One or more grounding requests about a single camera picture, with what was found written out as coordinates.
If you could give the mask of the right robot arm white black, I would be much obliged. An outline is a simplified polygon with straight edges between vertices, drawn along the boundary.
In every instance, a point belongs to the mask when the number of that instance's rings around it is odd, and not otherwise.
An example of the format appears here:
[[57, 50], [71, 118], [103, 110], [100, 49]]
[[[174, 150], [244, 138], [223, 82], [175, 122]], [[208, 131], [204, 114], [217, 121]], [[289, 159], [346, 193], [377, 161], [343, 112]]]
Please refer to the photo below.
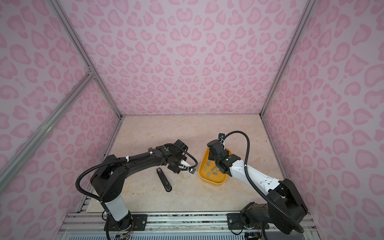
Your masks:
[[209, 160], [215, 162], [221, 173], [248, 184], [266, 201], [265, 204], [250, 202], [240, 211], [240, 222], [245, 228], [267, 223], [286, 235], [292, 231], [304, 232], [300, 222], [308, 214], [308, 208], [295, 184], [289, 179], [271, 178], [249, 166], [249, 141], [245, 160], [230, 154], [220, 140], [213, 140], [207, 146]]

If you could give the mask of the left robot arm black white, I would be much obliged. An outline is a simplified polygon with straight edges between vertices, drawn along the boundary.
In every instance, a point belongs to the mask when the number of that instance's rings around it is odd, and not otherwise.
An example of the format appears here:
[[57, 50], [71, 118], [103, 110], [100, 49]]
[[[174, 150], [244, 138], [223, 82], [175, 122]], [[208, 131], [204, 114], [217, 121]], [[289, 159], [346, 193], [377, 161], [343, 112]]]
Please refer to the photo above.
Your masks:
[[96, 191], [96, 199], [103, 206], [106, 217], [104, 230], [131, 231], [133, 217], [126, 207], [121, 195], [125, 180], [148, 168], [167, 166], [176, 174], [180, 172], [194, 173], [198, 161], [188, 153], [188, 146], [181, 140], [173, 144], [165, 144], [147, 152], [134, 156], [116, 157], [109, 155], [105, 160], [92, 168], [94, 174], [90, 183]]

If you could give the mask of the black stapler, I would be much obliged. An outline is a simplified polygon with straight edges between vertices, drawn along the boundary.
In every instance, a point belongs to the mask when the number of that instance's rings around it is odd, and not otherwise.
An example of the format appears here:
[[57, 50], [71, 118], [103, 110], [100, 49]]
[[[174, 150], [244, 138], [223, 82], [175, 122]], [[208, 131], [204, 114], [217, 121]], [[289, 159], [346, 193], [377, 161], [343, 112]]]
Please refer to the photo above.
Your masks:
[[166, 192], [172, 191], [172, 185], [170, 184], [169, 180], [167, 179], [166, 175], [164, 174], [163, 170], [161, 168], [157, 168], [156, 173], [162, 182], [163, 187], [165, 188]]

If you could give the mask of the yellow plastic tray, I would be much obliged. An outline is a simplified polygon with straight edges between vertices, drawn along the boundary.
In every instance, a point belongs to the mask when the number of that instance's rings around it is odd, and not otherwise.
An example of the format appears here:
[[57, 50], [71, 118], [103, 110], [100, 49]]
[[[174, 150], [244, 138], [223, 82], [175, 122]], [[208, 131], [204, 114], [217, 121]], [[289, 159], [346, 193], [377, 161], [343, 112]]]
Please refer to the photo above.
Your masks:
[[199, 167], [199, 176], [202, 181], [208, 184], [220, 186], [227, 180], [227, 175], [220, 172], [215, 161], [209, 160], [209, 153], [210, 150], [207, 149]]

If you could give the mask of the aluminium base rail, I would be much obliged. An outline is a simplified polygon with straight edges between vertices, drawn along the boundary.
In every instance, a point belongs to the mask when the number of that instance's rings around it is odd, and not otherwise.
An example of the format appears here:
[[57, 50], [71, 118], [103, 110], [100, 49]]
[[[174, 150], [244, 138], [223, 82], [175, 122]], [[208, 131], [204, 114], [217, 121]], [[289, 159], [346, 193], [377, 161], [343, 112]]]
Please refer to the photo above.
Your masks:
[[133, 213], [139, 220], [132, 231], [104, 230], [106, 215], [68, 214], [58, 240], [318, 240], [318, 230], [310, 215], [301, 222], [304, 233], [283, 234], [273, 224], [243, 227], [235, 212], [148, 212]]

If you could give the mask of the aluminium frame rail left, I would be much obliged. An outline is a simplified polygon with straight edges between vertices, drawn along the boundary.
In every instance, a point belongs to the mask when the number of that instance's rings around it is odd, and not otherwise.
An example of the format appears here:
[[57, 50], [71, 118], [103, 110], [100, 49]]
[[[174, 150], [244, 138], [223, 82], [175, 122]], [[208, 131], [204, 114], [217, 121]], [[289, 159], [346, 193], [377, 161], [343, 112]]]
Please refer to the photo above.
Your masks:
[[76, 33], [64, 1], [1, 1], [1, 171], [15, 164], [14, 176], [1, 185], [1, 207], [21, 213], [41, 204], [58, 207], [82, 198], [75, 180], [43, 173], [43, 155], [20, 157], [85, 76], [96, 69]]

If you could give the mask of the aluminium frame rail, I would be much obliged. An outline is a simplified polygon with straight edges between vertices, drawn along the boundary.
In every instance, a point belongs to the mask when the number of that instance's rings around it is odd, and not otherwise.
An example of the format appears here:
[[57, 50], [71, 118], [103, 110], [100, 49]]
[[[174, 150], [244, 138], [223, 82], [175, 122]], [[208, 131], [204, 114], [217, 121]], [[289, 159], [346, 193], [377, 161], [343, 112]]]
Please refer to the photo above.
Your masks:
[[96, 69], [76, 33], [64, 1], [1, 1], [1, 171], [15, 164], [14, 176], [1, 185], [1, 207], [21, 213], [41, 204], [58, 207], [82, 198], [75, 180], [43, 173], [43, 155], [20, 157], [85, 76]]
[[262, 110], [260, 112], [260, 118], [263, 119], [266, 115], [267, 109], [272, 101], [272, 97], [278, 87], [278, 84], [280, 80], [282, 79], [283, 73], [285, 72], [291, 57], [294, 54], [294, 51], [300, 41], [300, 38], [302, 37], [305, 28], [307, 27], [310, 18], [312, 17], [313, 11], [316, 9], [319, 1], [316, 0], [310, 0], [306, 2], [306, 5], [304, 7], [303, 13], [301, 17], [299, 18], [299, 22], [297, 27], [295, 28], [295, 31], [293, 32], [293, 35], [291, 37], [291, 40], [289, 41], [288, 47], [285, 51], [284, 57], [282, 58], [282, 61], [279, 65], [278, 71], [275, 75], [275, 78], [272, 82], [272, 86], [267, 94], [266, 101], [262, 107]]

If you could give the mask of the aluminium frame rail right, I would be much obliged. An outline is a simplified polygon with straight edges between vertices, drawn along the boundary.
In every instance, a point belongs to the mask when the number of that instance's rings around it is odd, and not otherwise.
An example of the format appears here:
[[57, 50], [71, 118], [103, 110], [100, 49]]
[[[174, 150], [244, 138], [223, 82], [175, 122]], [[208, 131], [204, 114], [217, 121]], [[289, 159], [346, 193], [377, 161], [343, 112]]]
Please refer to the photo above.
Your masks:
[[291, 57], [294, 54], [294, 51], [300, 41], [300, 38], [302, 37], [305, 28], [307, 27], [310, 18], [312, 17], [313, 11], [316, 9], [319, 1], [316, 0], [310, 0], [306, 2], [306, 5], [304, 7], [303, 13], [301, 17], [299, 18], [299, 22], [297, 27], [295, 28], [295, 31], [293, 32], [293, 35], [291, 37], [291, 40], [289, 41], [288, 47], [285, 51], [284, 57], [282, 58], [282, 61], [279, 65], [278, 71], [275, 75], [275, 78], [272, 82], [272, 86], [267, 94], [266, 101], [262, 107], [262, 110], [260, 112], [260, 118], [263, 119], [266, 115], [267, 109], [272, 101], [272, 97], [278, 87], [278, 84], [280, 80], [282, 79], [283, 73], [285, 72]]

